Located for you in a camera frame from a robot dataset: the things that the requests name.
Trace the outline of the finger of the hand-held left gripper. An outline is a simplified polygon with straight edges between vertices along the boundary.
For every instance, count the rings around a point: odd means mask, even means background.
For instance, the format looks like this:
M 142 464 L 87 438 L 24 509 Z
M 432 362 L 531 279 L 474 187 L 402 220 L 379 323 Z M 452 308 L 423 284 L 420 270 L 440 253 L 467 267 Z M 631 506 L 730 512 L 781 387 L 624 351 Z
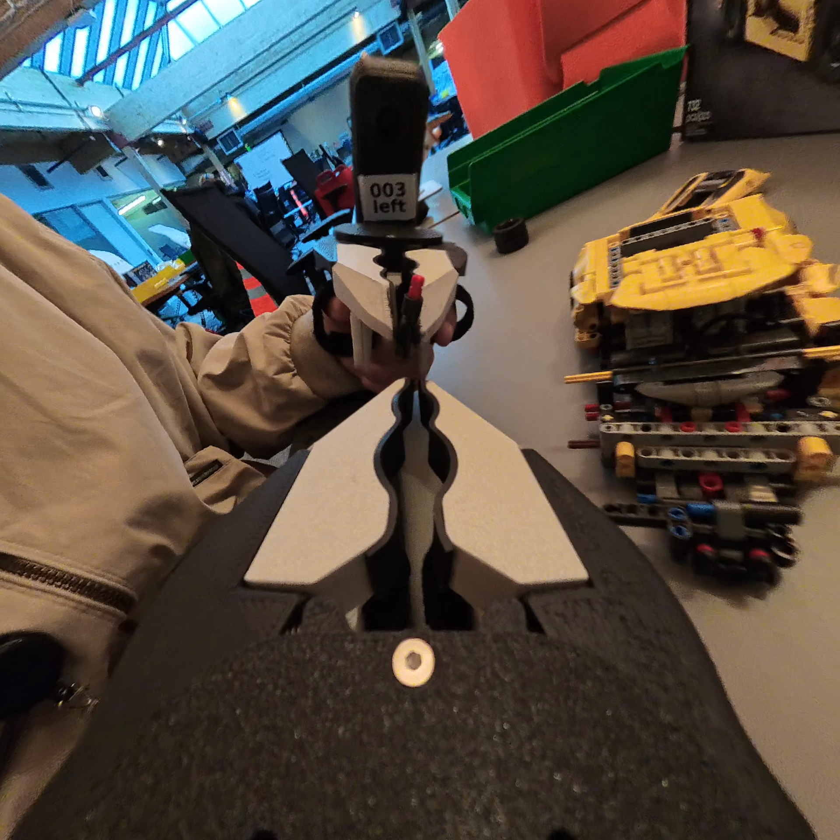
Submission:
M 373 361 L 374 337 L 392 340 L 394 333 L 394 286 L 376 261 L 377 248 L 337 245 L 332 268 L 335 296 L 350 311 L 353 364 L 368 370 Z
M 459 274 L 448 253 L 413 253 L 413 261 L 414 274 L 424 278 L 419 334 L 431 343 L 455 301 Z

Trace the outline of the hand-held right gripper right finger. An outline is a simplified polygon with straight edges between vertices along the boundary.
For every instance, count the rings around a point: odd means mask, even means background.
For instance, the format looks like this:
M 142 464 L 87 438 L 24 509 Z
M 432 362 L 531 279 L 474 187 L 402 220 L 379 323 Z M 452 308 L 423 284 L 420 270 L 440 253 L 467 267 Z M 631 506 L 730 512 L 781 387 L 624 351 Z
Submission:
M 418 393 L 429 466 L 441 487 L 424 562 L 430 592 L 476 613 L 590 575 L 524 451 L 435 383 Z

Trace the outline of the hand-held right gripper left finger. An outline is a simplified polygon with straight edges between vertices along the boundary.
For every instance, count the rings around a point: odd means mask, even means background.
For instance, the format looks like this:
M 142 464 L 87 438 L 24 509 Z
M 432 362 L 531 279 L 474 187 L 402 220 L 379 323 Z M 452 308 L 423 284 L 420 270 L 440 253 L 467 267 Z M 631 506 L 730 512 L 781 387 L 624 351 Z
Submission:
M 310 447 L 245 573 L 253 589 L 359 609 L 368 630 L 412 620 L 400 472 L 413 383 L 400 380 Z

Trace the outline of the small dark brick assembly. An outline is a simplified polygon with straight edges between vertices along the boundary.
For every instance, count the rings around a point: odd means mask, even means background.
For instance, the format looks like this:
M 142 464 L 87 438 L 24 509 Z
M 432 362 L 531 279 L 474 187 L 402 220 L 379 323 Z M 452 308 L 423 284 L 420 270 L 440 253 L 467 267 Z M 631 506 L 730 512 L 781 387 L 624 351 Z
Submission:
M 407 360 L 412 355 L 413 348 L 420 343 L 422 337 L 420 320 L 424 299 L 420 306 L 415 302 L 405 299 L 410 280 L 398 302 L 395 327 L 393 329 L 395 355 L 401 360 Z

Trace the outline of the person's left forearm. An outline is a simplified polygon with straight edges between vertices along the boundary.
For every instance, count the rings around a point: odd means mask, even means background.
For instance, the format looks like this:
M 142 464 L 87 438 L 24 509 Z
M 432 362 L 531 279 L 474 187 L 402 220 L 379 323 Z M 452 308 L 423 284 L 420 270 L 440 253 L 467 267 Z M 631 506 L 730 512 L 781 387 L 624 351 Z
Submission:
M 179 324 L 172 345 L 198 447 L 269 459 L 329 406 L 371 398 L 316 340 L 309 295 L 284 300 L 238 332 Z

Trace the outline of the grey desk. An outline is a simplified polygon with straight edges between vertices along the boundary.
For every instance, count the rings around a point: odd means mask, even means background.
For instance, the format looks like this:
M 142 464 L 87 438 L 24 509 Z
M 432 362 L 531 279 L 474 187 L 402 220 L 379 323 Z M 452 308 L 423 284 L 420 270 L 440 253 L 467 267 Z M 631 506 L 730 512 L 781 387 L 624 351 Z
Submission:
M 591 426 L 592 389 L 574 348 L 569 274 L 582 246 L 649 217 L 690 176 L 741 166 L 771 173 L 770 203 L 838 262 L 838 134 L 682 144 L 528 221 L 529 245 L 498 255 L 447 189 L 429 201 L 447 241 L 469 256 L 476 321 L 436 352 L 431 378 L 520 446 L 538 451 L 596 505 L 625 498 L 594 451 L 568 449 Z M 780 584 L 702 582 L 673 563 L 660 535 L 626 533 L 679 598 L 763 760 L 819 838 L 838 838 L 838 485 L 811 490 L 795 531 L 799 563 Z

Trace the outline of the person's left hand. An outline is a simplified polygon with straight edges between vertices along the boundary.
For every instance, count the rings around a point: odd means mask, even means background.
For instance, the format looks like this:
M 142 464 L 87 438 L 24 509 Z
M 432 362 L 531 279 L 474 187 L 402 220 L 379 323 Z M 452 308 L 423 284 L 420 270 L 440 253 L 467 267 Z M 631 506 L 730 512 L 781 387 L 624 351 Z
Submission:
M 381 392 L 401 379 L 422 381 L 427 378 L 434 364 L 435 346 L 446 347 L 452 342 L 456 324 L 457 311 L 453 304 L 431 342 L 414 349 L 406 358 L 396 354 L 392 342 L 383 340 L 373 348 L 369 363 L 361 367 L 353 362 L 352 357 L 336 355 L 335 359 L 371 392 Z

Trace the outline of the red chair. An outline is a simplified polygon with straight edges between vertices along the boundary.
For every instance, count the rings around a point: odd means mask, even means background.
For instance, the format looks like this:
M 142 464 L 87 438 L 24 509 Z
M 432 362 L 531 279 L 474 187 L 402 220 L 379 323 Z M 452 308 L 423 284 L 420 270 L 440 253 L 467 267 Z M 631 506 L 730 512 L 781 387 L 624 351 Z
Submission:
M 318 173 L 315 181 L 315 198 L 323 217 L 355 207 L 354 174 L 352 167 L 340 164 L 333 170 Z

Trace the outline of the red felt bag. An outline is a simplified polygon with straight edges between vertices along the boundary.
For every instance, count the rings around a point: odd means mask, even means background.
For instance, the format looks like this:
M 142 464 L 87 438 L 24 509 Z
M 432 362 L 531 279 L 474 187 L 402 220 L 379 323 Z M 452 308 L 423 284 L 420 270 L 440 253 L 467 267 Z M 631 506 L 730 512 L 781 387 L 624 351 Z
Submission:
M 685 1 L 471 1 L 439 38 L 474 140 L 605 68 L 683 46 Z

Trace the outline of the black office chair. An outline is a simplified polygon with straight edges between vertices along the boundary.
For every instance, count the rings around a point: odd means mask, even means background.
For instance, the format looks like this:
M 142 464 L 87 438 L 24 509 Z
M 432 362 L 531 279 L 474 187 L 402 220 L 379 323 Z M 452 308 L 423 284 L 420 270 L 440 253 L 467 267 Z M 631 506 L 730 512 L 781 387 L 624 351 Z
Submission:
M 211 181 L 161 192 L 193 228 L 256 278 L 275 303 L 292 295 L 313 295 L 303 275 L 290 275 L 291 252 L 245 210 L 240 197 Z

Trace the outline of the green plastic bin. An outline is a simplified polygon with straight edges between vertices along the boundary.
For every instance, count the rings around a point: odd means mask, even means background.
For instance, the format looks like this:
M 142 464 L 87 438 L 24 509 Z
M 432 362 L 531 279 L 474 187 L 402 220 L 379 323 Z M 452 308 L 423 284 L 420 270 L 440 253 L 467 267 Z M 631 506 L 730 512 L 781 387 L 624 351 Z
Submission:
M 667 152 L 686 51 L 609 66 L 452 152 L 457 209 L 490 234 Z

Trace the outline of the yellow toy brick car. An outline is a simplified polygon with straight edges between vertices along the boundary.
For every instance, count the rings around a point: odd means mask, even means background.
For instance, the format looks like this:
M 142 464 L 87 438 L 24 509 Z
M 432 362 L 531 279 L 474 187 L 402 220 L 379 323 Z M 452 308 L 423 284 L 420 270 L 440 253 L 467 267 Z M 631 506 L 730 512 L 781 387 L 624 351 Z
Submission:
M 733 585 L 796 565 L 803 492 L 838 474 L 838 265 L 767 203 L 769 173 L 701 172 L 651 217 L 586 243 L 570 273 L 570 375 L 635 502 L 616 524 L 668 534 L 676 563 Z

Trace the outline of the black toy set box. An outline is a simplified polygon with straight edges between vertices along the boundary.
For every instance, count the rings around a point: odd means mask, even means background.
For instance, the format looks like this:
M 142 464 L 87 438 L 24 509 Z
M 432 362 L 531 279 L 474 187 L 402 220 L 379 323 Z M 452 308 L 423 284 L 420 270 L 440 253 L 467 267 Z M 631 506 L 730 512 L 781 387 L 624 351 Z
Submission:
M 684 136 L 839 131 L 838 1 L 692 1 Z

